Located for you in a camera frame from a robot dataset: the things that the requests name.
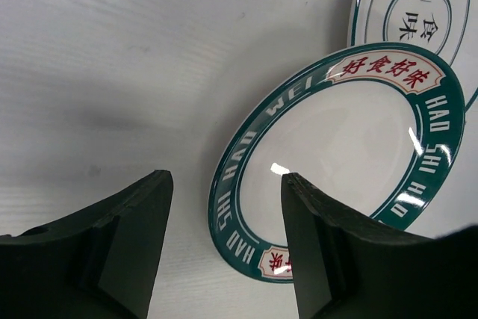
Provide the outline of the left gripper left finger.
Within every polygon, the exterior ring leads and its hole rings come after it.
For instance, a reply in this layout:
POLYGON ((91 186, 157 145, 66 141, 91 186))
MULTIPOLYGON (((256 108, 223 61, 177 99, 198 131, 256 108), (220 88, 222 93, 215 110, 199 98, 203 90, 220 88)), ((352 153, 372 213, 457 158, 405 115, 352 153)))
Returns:
POLYGON ((173 198, 156 170, 106 199, 1 237, 3 318, 146 318, 173 198))

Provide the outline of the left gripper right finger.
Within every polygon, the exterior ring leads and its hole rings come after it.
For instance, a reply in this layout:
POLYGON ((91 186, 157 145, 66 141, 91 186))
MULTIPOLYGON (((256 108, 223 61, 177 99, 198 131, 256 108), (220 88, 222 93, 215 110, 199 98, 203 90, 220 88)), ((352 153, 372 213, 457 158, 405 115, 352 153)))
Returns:
POLYGON ((477 227, 431 239, 375 221, 298 173, 281 183, 301 318, 475 318, 477 227))

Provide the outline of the teal rimmed white plate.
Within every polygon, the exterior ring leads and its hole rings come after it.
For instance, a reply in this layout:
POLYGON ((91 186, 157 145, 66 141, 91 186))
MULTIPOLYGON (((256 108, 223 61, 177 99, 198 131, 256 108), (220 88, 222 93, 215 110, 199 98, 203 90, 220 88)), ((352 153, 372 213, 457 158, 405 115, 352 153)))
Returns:
POLYGON ((431 51, 369 43, 332 53, 274 89, 230 140, 208 196, 214 246, 245 276, 289 283, 286 175, 404 230, 445 183, 464 132, 462 86, 431 51))

